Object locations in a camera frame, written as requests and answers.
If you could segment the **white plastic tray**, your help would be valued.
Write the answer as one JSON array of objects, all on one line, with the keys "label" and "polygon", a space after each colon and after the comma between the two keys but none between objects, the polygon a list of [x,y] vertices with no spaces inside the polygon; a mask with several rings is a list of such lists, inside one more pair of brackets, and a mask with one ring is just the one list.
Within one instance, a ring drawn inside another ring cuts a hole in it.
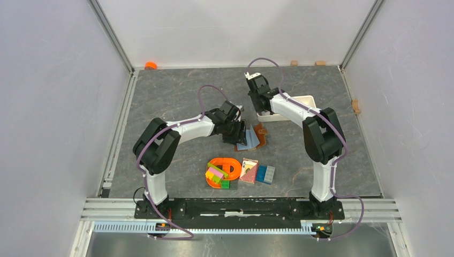
[{"label": "white plastic tray", "polygon": [[[271,101],[271,107],[274,114],[271,114],[269,111],[258,112],[256,114],[260,122],[292,121],[298,126],[301,126],[301,122],[305,118],[314,116],[314,114],[308,112],[301,106],[287,101],[284,97],[277,95],[276,97],[276,100]],[[313,109],[315,111],[320,110],[316,107],[314,98],[311,95],[292,96],[291,98],[294,101],[299,102],[301,105],[304,105],[306,108]]]}]

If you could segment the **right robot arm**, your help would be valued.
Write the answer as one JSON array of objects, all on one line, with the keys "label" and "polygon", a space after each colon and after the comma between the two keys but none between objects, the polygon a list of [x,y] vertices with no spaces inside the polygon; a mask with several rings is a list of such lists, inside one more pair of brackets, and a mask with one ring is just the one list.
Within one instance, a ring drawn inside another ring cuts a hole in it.
[{"label": "right robot arm", "polygon": [[314,180],[309,194],[309,212],[324,218],[336,198],[335,160],[342,154],[345,136],[332,108],[312,108],[278,88],[271,89],[261,73],[245,73],[248,95],[257,112],[279,114],[302,128],[304,147],[314,164]]}]

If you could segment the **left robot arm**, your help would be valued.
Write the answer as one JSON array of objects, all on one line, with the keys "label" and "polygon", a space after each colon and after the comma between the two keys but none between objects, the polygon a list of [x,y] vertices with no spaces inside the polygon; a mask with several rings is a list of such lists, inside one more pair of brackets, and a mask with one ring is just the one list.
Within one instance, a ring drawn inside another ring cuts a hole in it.
[{"label": "left robot arm", "polygon": [[189,119],[165,122],[154,118],[132,150],[136,168],[142,173],[149,213],[155,218],[162,218],[168,212],[165,171],[181,143],[221,135],[223,143],[246,145],[247,128],[241,109],[229,101]]}]

